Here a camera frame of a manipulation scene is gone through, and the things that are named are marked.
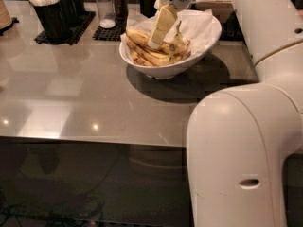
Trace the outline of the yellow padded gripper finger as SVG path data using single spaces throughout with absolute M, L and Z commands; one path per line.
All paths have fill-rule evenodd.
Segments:
M 175 6 L 170 4 L 163 6 L 157 13 L 156 22 L 148 41 L 149 47 L 158 48 L 176 20 L 177 10 Z

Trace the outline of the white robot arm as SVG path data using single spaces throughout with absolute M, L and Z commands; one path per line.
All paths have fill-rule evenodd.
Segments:
M 231 0 L 258 82 L 217 91 L 187 125 L 194 227 L 287 227 L 285 159 L 303 147 L 303 18 L 292 0 Z

